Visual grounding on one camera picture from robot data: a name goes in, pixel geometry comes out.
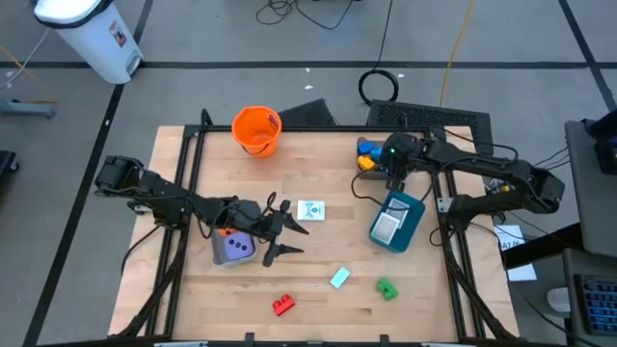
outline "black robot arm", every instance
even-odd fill
[[[206,224],[210,230],[229,227],[270,242],[263,258],[264,266],[272,265],[280,254],[302,252],[277,243],[283,227],[309,234],[287,212],[291,204],[289,200],[284,200],[278,210],[272,207],[274,193],[263,211],[252,200],[204,198],[144,169],[144,165],[134,158],[107,156],[94,184],[99,196],[130,199],[129,205],[136,201],[148,207],[155,223],[162,227],[185,227],[187,219],[184,216],[193,213],[199,223]]]
[[[512,189],[478,198],[458,195],[444,199],[440,212],[446,213],[454,229],[465,230],[478,214],[492,214],[524,208],[533,213],[553,213],[559,208],[564,184],[545,169],[534,168],[524,160],[483,156],[460,150],[453,144],[436,139],[419,139],[409,134],[393,133],[384,142],[380,164],[387,171],[387,187],[402,191],[409,172],[436,174],[459,170],[498,178]]]

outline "blue object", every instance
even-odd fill
[[[383,149],[384,149],[383,147],[377,147],[377,148],[373,148],[373,150],[370,151],[370,158],[375,163],[379,163],[379,158],[381,158],[381,156],[382,156],[382,150]]]
[[[345,280],[349,277],[351,272],[347,270],[344,266],[338,269],[335,276],[330,280],[330,284],[333,285],[336,289],[339,289]]]
[[[370,153],[371,150],[375,148],[375,144],[371,142],[365,142],[358,145],[358,153],[360,155],[365,155]]]
[[[409,206],[409,210],[407,210],[407,215],[405,215],[402,225],[399,225],[390,237],[384,236],[384,234],[378,235],[377,233],[373,233],[372,231],[375,228],[380,215],[387,212],[388,206],[392,199],[399,200]],[[386,202],[384,202],[382,208],[379,210],[375,221],[373,221],[370,226],[368,236],[371,241],[391,252],[403,253],[407,251],[407,248],[412,241],[412,236],[414,236],[414,233],[416,232],[417,225],[420,223],[420,219],[422,218],[425,209],[426,206],[424,206],[423,202],[420,202],[405,193],[390,192],[386,198]],[[402,213],[403,211],[389,211],[387,214],[400,215]]]

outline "wooden tabletop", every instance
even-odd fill
[[[160,127],[150,159],[149,168],[170,181],[174,180],[182,130],[179,126]],[[470,138],[466,127],[450,130]],[[235,267],[213,265],[211,243],[201,237],[194,221],[174,339],[242,340],[246,332],[253,332],[257,340],[376,341],[379,334],[389,334],[392,341],[456,341],[443,252],[428,242],[429,232],[438,225],[433,195],[425,202],[426,211],[409,249],[393,254],[368,238],[379,206],[351,194],[357,138],[384,140],[388,134],[283,132],[273,156],[254,159],[230,133],[207,133],[198,194],[237,195],[263,207],[268,195],[277,192],[275,205],[291,200],[294,215],[298,200],[323,200],[326,221],[301,222],[310,235],[285,230],[280,241],[305,252],[282,255],[270,268],[261,266],[265,245],[259,245],[259,257],[253,262]],[[473,150],[473,144],[455,137],[448,137],[448,141]],[[189,151],[189,167],[193,150]],[[184,187],[188,186],[189,172],[187,168]],[[480,176],[456,172],[455,181],[459,194],[484,194]],[[428,173],[412,173],[406,193],[419,199],[429,184]],[[387,195],[384,181],[358,180],[356,189],[378,200]],[[148,232],[152,222],[149,215],[137,217],[132,242]],[[474,222],[493,228],[488,216],[479,216]],[[503,326],[518,334],[496,238],[474,226],[467,237],[478,293]],[[150,294],[161,242],[162,232],[128,259],[110,334],[124,328]],[[351,276],[336,290],[330,279],[341,266],[349,269]],[[383,299],[375,289],[382,277],[393,282],[399,297],[390,302]],[[278,317],[272,303],[282,294],[289,294],[296,306]],[[462,290],[461,297],[467,332],[473,335],[469,302]],[[166,297],[159,310],[159,331],[167,303]]]

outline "white paper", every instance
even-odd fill
[[[504,231],[507,231],[517,237],[508,235]],[[524,243],[522,238],[518,238],[523,237],[523,233],[521,232],[521,228],[519,226],[495,226],[495,233],[497,234],[497,237],[499,237],[499,243],[501,244],[502,251]],[[537,280],[538,278],[536,277],[536,272],[533,269],[533,265],[527,264],[508,270],[508,279],[510,279],[510,281],[521,281]]]

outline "trash can lid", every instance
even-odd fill
[[[35,7],[35,17],[47,26],[74,27],[72,24],[83,24],[107,9],[111,2],[110,0],[39,0]]]

